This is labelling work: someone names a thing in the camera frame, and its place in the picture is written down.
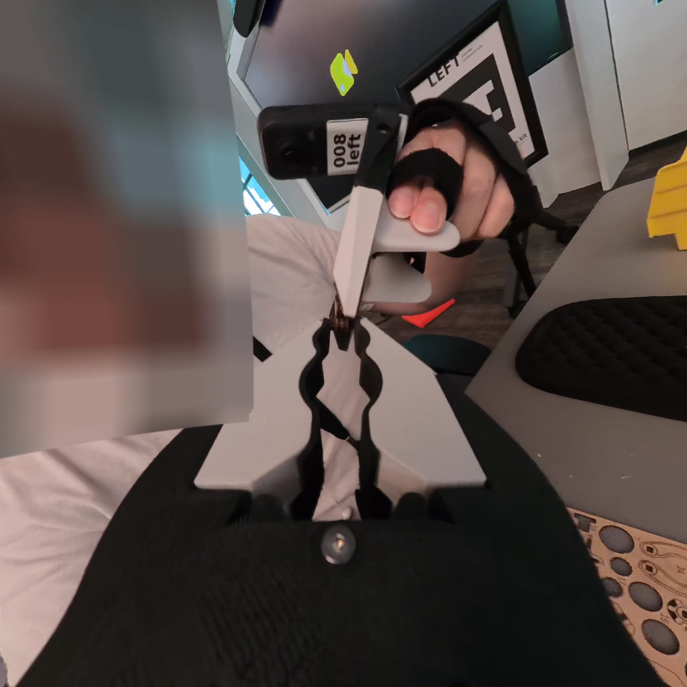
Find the white cabinet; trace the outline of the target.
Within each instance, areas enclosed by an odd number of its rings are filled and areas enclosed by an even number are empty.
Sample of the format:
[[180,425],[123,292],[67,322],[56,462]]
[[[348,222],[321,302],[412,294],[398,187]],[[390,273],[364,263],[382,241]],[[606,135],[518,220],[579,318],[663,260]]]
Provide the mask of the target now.
[[686,2],[565,1],[604,190],[629,152],[686,130]]

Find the black quilted pad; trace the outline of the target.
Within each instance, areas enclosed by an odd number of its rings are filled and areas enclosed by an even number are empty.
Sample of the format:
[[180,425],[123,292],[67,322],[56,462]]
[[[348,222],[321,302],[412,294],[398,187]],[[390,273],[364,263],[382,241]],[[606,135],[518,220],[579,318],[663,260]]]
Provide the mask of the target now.
[[686,296],[589,299],[555,308],[515,357],[557,396],[686,421]]

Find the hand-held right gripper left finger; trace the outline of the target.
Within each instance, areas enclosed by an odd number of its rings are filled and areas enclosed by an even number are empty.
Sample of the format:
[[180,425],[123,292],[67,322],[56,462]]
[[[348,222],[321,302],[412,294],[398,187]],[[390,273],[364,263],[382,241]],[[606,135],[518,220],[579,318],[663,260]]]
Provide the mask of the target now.
[[317,354],[315,320],[253,371],[253,409],[243,423],[222,425],[195,477],[205,490],[269,494],[295,520],[311,521],[323,482],[322,436],[299,381]]

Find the dark teal seat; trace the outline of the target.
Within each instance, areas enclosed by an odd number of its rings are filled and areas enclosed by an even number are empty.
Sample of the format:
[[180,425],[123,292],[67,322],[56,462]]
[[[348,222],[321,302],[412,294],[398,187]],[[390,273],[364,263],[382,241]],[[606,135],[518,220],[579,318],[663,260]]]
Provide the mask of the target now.
[[443,334],[417,335],[403,347],[439,374],[474,377],[492,350],[482,343]]

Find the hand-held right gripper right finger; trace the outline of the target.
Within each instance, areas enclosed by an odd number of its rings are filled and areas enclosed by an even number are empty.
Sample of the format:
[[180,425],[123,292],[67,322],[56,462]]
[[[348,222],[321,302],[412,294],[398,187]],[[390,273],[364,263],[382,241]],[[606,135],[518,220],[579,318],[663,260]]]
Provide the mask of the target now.
[[355,324],[359,384],[368,397],[357,449],[356,507],[383,520],[408,493],[481,488],[486,475],[434,371],[368,321]]

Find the person's left hand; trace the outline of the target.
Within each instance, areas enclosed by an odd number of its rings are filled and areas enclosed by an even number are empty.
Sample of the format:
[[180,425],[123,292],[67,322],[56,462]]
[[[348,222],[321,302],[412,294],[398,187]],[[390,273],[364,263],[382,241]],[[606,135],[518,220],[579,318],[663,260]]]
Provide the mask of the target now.
[[397,162],[427,149],[441,150],[462,167],[463,179],[454,211],[449,216],[442,193],[429,178],[418,177],[390,194],[390,213],[397,219],[408,220],[421,234],[437,234],[449,221],[463,243],[496,238],[509,224],[515,204],[485,147],[463,125],[450,121],[420,131],[400,151]]

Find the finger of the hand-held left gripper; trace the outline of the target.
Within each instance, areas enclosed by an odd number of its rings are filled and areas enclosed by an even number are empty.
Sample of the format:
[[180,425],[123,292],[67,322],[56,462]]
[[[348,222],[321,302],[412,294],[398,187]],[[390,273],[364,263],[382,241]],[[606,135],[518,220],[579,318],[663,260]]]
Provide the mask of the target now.
[[343,315],[355,318],[372,253],[372,244],[384,196],[365,186],[354,187],[341,230],[333,279]]

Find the black chair base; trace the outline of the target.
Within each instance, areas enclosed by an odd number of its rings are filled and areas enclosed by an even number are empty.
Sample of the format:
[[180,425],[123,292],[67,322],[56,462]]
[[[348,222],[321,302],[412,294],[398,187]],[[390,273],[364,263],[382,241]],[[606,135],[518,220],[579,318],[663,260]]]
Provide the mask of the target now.
[[567,246],[578,232],[580,223],[571,223],[547,210],[539,210],[533,219],[523,220],[519,225],[514,222],[509,225],[504,240],[511,266],[506,275],[503,303],[511,320],[517,318],[540,282],[532,270],[529,254],[530,234],[534,227],[548,230],[559,245]]

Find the wooden model parts sheet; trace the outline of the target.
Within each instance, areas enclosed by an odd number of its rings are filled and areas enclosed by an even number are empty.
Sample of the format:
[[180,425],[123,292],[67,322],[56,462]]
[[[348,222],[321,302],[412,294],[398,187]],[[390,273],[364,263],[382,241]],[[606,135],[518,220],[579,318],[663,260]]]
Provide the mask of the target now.
[[686,545],[567,508],[625,629],[668,686],[686,685]]

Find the orange red triangular object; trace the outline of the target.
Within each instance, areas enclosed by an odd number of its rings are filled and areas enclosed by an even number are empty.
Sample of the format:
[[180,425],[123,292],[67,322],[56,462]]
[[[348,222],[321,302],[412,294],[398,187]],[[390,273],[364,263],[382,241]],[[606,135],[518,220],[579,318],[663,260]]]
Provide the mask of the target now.
[[402,315],[401,318],[417,328],[425,328],[428,324],[439,318],[445,311],[455,304],[455,299],[451,299],[438,307],[416,315]]

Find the yellow plastic block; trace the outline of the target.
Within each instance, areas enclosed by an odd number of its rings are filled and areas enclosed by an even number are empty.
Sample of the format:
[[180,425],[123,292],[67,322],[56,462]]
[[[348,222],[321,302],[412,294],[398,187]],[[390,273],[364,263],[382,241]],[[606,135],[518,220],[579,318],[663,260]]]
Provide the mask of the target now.
[[647,215],[648,236],[673,236],[686,251],[686,150],[656,175]]

